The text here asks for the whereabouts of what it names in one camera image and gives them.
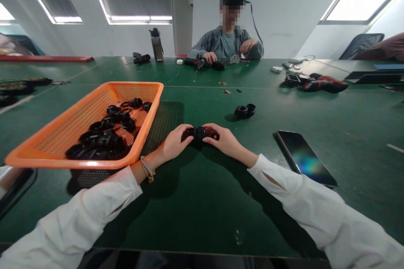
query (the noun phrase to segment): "power drill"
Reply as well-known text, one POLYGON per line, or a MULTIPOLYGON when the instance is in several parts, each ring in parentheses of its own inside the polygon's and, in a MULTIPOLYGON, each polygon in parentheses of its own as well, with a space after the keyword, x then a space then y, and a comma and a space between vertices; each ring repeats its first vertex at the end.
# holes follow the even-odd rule
POLYGON ((348 88, 348 84, 338 81, 330 76, 323 76, 317 73, 310 74, 310 78, 315 81, 306 82, 303 84, 303 90, 307 92, 315 92, 325 90, 332 93, 342 92, 348 88))
POLYGON ((198 72, 198 71, 200 71, 202 68, 204 68, 206 66, 207 61, 206 61, 205 58, 202 58, 201 60, 186 58, 186 59, 184 59, 184 64, 185 65, 196 66, 197 67, 197 72, 198 72))

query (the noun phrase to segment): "office chair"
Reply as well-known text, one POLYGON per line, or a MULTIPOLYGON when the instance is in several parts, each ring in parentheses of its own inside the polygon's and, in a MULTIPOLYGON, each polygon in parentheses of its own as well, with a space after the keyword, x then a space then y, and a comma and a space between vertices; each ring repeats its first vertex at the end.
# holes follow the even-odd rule
POLYGON ((340 56, 340 60, 352 60, 353 57, 383 39, 384 34, 359 34, 351 41, 342 56, 340 56))

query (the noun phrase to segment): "bracelet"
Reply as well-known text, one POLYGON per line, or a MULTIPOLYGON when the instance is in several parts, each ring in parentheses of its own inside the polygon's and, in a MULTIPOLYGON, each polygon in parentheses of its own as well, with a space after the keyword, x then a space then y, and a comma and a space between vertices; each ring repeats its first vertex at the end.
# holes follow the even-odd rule
POLYGON ((144 159, 144 156, 141 156, 141 157, 140 157, 140 160, 141 160, 141 162, 142 162, 143 169, 145 169, 144 172, 146 173, 146 169, 147 169, 147 171, 149 172, 149 174, 146 173, 146 175, 147 175, 148 178, 149 178, 149 183, 152 183, 152 182, 154 181, 154 176, 156 175, 156 173, 155 173, 154 171, 151 171, 151 170, 147 167, 147 165, 144 163, 143 159, 144 159))

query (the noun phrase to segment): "smartphone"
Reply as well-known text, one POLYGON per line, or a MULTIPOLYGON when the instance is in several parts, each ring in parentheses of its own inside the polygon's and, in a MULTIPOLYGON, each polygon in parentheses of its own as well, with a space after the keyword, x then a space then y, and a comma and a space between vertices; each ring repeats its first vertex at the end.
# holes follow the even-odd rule
POLYGON ((338 186, 337 181, 328 172, 301 134, 282 130, 279 130, 276 134, 292 162, 292 169, 295 172, 304 174, 313 181, 327 187, 335 188, 338 186))

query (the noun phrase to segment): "white sleeve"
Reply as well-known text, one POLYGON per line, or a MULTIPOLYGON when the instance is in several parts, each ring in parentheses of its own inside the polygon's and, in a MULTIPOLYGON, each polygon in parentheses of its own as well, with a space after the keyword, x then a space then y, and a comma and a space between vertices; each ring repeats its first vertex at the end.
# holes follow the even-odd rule
POLYGON ((129 166, 91 189, 81 190, 4 251, 0 268, 77 268, 105 225, 141 194, 129 166))
POLYGON ((404 268, 404 247, 378 223, 346 205, 336 192, 262 154, 248 171, 325 251, 332 268, 404 268))

